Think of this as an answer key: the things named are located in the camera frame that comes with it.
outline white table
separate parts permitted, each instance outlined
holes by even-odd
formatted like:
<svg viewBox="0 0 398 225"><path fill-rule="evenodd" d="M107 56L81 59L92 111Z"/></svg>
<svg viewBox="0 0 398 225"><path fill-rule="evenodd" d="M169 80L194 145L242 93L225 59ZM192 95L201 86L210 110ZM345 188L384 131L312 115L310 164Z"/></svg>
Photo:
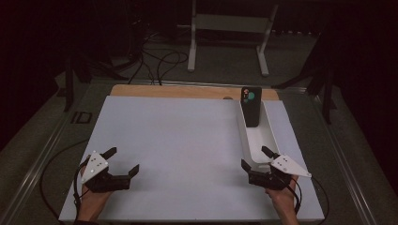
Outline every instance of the white table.
<svg viewBox="0 0 398 225"><path fill-rule="evenodd" d="M248 184L240 167L242 143L236 100L177 97L107 97L83 158L117 147L110 173L140 172L129 190L117 191L99 219L108 221L263 221L278 219L264 189ZM270 101L275 139L305 168L280 101ZM300 220L322 219L309 178L298 180ZM60 219L75 218L72 189Z"/></svg>

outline black object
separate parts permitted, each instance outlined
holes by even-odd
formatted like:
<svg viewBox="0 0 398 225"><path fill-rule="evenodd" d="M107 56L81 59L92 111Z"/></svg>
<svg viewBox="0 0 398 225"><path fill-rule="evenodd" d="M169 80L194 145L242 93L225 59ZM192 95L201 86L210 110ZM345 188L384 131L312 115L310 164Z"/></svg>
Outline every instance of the black object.
<svg viewBox="0 0 398 225"><path fill-rule="evenodd" d="M247 128L256 128L260 122L261 87L242 87L240 106Z"/></svg>
<svg viewBox="0 0 398 225"><path fill-rule="evenodd" d="M107 152L100 154L103 158L108 159L116 153L113 147ZM130 180L140 171L140 165L136 165L129 171L128 175L113 176L108 173L109 167L98 173L96 176L85 182L85 185L95 193L103 193L107 191L115 191L122 189L130 189Z"/></svg>
<svg viewBox="0 0 398 225"><path fill-rule="evenodd" d="M278 154L273 153L269 148L263 146L261 149L269 158L277 158ZM274 190L282 190L289 186L292 175L281 172L270 166L270 172L252 171L252 167L242 159L241 167L249 175L249 184Z"/></svg>

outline metal frame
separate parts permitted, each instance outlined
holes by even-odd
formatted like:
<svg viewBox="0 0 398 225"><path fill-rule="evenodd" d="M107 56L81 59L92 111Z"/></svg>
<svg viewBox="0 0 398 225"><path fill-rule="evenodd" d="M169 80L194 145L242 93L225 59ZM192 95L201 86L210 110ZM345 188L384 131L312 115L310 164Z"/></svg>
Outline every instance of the metal frame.
<svg viewBox="0 0 398 225"><path fill-rule="evenodd" d="M191 47L188 60L188 71L194 72L195 70L197 29L240 31L264 34L263 42L257 46L256 51L261 75L267 77L269 72L264 50L267 46L277 10L278 5L274 5L268 18L197 14L196 0L192 0Z"/></svg>

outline dark background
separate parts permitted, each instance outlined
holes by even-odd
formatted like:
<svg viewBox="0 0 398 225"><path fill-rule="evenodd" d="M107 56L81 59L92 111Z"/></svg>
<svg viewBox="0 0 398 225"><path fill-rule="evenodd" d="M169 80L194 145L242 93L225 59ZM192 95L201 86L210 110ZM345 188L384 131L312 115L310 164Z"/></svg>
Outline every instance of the dark background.
<svg viewBox="0 0 398 225"><path fill-rule="evenodd" d="M98 51L94 55L106 59L109 49L104 47L106 43L101 39L96 16L83 13L85 8L92 6L81 2L34 0L1 3L0 149L57 91L54 77L64 70L66 46L71 42L78 43L88 54ZM145 2L139 7L143 20L170 37L176 38L177 24L190 24L191 1L131 2ZM228 2L229 7L219 7L223 1L203 1L198 10L253 16L269 11L269 6L262 7L263 3L259 1L251 3L259 4L256 10L248 9L239 1ZM361 2L357 5L285 1L280 5L273 27L280 35L291 31L318 36L322 31L306 67L318 66L322 63L318 59L324 56L336 59L333 61L334 84L341 88L344 100L396 192L397 12L392 1ZM95 34L97 38L87 40L84 31L88 35ZM333 47L336 41L338 48Z"/></svg>

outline table leg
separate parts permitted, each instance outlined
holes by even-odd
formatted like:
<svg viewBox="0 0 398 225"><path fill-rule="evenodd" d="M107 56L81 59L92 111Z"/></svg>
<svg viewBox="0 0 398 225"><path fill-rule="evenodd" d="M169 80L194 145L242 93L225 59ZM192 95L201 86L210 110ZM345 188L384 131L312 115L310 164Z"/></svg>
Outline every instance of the table leg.
<svg viewBox="0 0 398 225"><path fill-rule="evenodd" d="M195 71L196 61L196 0L192 0L192 17L191 17L191 47L188 58L188 71Z"/></svg>
<svg viewBox="0 0 398 225"><path fill-rule="evenodd" d="M274 5L266 24L266 31L264 33L263 42L261 43L260 46L257 46L258 63L260 64L261 75L264 77L267 77L269 75L266 57L264 56L264 49L266 48L277 10L278 10L278 5Z"/></svg>

